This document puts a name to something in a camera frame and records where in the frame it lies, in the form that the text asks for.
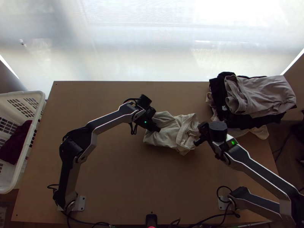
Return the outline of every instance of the pile of clothes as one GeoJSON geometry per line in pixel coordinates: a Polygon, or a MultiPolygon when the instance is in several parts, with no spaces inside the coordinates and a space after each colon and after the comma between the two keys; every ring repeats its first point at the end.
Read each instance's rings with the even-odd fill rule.
{"type": "Polygon", "coordinates": [[[280,123],[287,110],[296,108],[296,96],[279,76],[246,77],[222,72],[209,80],[206,102],[213,111],[212,121],[224,121],[234,137],[251,131],[268,137],[266,124],[280,123]]]}

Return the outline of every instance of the floor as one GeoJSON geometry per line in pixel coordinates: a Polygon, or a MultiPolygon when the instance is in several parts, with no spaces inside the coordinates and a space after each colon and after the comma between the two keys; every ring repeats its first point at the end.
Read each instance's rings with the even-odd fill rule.
{"type": "MultiPolygon", "coordinates": [[[[270,124],[268,125],[269,131],[269,144],[271,150],[274,152],[281,147],[282,142],[285,137],[290,132],[290,126],[294,124],[292,122],[282,122],[280,125],[270,124]]],[[[304,158],[304,144],[301,144],[294,135],[291,135],[287,141],[284,150],[282,151],[280,157],[278,158],[276,164],[279,174],[282,178],[289,181],[296,188],[300,189],[304,187],[304,167],[296,160],[304,158]]],[[[13,222],[10,221],[14,203],[17,197],[18,190],[13,190],[9,194],[0,195],[0,206],[6,207],[6,216],[4,228],[66,228],[66,224],[45,224],[45,223],[24,223],[24,222],[13,222]]],[[[271,228],[283,228],[280,223],[270,223],[271,228]]],[[[269,228],[268,224],[252,226],[255,228],[269,228]]],[[[92,227],[91,225],[80,225],[72,224],[73,228],[85,228],[92,227]]]]}

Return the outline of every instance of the gray shirt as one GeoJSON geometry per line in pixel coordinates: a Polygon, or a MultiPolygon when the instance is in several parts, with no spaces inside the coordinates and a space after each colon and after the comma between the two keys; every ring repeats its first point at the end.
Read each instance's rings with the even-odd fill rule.
{"type": "Polygon", "coordinates": [[[283,75],[264,78],[225,77],[226,103],[234,114],[252,118],[286,112],[296,104],[296,96],[283,75]]]}

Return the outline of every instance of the white cloth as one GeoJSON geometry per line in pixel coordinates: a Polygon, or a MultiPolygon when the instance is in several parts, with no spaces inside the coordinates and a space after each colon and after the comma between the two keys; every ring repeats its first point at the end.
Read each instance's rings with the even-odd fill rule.
{"type": "Polygon", "coordinates": [[[165,146],[177,150],[181,155],[195,148],[193,141],[199,139],[196,114],[172,116],[169,112],[157,112],[153,121],[161,128],[160,132],[146,130],[144,143],[165,146]]]}
{"type": "MultiPolygon", "coordinates": [[[[217,111],[215,109],[215,104],[213,102],[212,93],[208,92],[206,95],[206,103],[211,107],[213,111],[213,116],[211,117],[212,121],[220,121],[217,116],[217,111]]],[[[251,132],[252,134],[258,136],[260,139],[267,139],[269,136],[268,129],[266,125],[261,126],[260,128],[244,129],[239,128],[228,128],[228,134],[234,138],[241,137],[246,133],[251,132]]]]}
{"type": "Polygon", "coordinates": [[[244,130],[241,130],[239,128],[228,128],[228,134],[234,138],[241,137],[247,134],[248,132],[251,132],[252,134],[258,136],[260,139],[267,139],[269,136],[266,125],[263,125],[260,128],[254,127],[251,129],[244,129],[244,130]]]}
{"type": "Polygon", "coordinates": [[[283,75],[246,79],[225,77],[226,103],[234,114],[252,118],[284,113],[296,104],[296,96],[283,75]]]}

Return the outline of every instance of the crumpled white shirt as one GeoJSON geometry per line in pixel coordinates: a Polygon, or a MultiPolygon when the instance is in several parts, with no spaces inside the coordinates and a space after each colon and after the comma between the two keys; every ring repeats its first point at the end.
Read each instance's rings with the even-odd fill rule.
{"type": "Polygon", "coordinates": [[[198,120],[195,113],[172,116],[168,111],[157,112],[153,121],[161,128],[160,132],[146,130],[144,143],[165,146],[177,150],[181,155],[195,148],[199,139],[198,120]]]}

